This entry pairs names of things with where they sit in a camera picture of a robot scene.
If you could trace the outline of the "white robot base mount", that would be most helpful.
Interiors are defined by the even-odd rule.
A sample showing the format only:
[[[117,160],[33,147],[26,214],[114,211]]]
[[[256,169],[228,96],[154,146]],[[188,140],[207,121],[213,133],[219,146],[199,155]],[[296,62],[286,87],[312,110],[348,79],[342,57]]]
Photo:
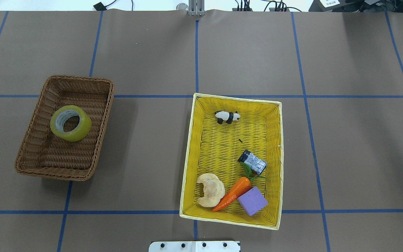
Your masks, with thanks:
[[[160,241],[152,242],[149,252],[241,252],[239,241]]]

